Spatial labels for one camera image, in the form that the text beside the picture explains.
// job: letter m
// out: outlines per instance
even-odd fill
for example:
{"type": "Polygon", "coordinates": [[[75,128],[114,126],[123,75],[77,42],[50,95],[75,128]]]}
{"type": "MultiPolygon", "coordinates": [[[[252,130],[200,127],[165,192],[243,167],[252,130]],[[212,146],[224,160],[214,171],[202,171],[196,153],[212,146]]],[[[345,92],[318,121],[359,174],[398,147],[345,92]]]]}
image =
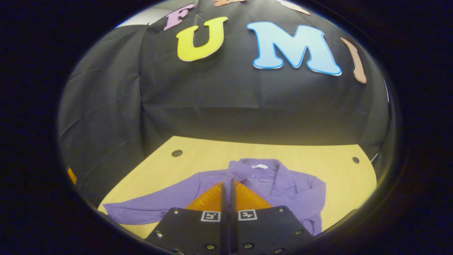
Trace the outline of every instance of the letter m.
{"type": "Polygon", "coordinates": [[[254,22],[248,24],[247,28],[255,31],[258,40],[259,55],[253,61],[256,68],[276,69],[283,66],[283,60],[277,57],[275,47],[279,48],[294,68],[298,68],[305,50],[308,49],[310,52],[308,68],[314,72],[341,75],[341,68],[335,63],[321,30],[300,25],[294,36],[291,36],[271,22],[254,22]]]}

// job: orange object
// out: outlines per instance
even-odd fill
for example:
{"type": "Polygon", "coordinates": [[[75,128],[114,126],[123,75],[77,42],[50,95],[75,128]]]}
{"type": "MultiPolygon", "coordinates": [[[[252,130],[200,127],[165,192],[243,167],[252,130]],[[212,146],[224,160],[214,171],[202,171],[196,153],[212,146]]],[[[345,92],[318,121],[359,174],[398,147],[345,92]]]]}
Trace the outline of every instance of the orange object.
{"type": "Polygon", "coordinates": [[[236,191],[236,211],[265,209],[272,206],[243,184],[234,181],[236,191]]]}
{"type": "Polygon", "coordinates": [[[76,185],[77,177],[70,167],[67,168],[67,174],[69,175],[69,178],[71,178],[72,183],[76,185]]]}
{"type": "Polygon", "coordinates": [[[222,182],[219,182],[205,191],[201,196],[192,201],[186,209],[197,211],[221,211],[222,182]]]}

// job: black cloth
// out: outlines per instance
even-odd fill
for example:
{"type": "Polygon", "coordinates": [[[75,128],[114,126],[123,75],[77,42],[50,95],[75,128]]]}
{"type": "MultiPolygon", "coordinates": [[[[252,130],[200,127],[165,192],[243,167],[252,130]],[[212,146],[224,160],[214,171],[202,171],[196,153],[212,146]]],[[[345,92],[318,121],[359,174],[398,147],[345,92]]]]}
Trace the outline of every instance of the black cloth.
{"type": "Polygon", "coordinates": [[[58,129],[64,161],[77,188],[92,203],[171,136],[286,145],[359,144],[372,159],[388,125],[384,76],[363,46],[311,12],[274,0],[247,0],[215,7],[194,2],[182,22],[166,31],[152,25],[118,27],[97,42],[71,74],[61,99],[58,129]],[[192,62],[177,56],[176,34],[193,25],[193,45],[208,40],[207,20],[226,16],[223,45],[192,62]],[[257,69],[254,31],[246,25],[275,23],[291,35],[298,25],[324,32],[342,75],[308,69],[309,52],[293,68],[283,54],[279,69],[257,69]],[[354,77],[346,38],[358,49],[367,83],[354,77]]]}

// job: shirt label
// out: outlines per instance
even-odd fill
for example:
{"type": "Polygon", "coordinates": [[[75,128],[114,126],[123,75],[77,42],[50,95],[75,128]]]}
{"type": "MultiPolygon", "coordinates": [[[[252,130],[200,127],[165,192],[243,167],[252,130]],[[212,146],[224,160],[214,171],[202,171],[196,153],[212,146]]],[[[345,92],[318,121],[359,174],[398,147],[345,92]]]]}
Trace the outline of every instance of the shirt label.
{"type": "Polygon", "coordinates": [[[267,169],[267,166],[266,166],[266,165],[261,165],[261,164],[260,164],[260,165],[254,165],[254,166],[252,166],[252,168],[257,168],[257,167],[267,169]]]}

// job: purple shirt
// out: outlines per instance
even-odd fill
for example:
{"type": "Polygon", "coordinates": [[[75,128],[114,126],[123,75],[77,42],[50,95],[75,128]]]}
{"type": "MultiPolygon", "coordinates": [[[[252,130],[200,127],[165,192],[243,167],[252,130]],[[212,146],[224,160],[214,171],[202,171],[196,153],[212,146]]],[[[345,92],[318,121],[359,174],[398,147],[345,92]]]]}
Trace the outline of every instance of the purple shirt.
{"type": "Polygon", "coordinates": [[[232,179],[250,188],[272,206],[287,206],[312,235],[321,233],[326,184],[315,176],[290,171],[275,159],[230,161],[228,169],[198,172],[160,191],[103,206],[117,223],[141,225],[158,222],[171,207],[187,207],[220,181],[226,188],[226,199],[230,201],[232,179]]]}

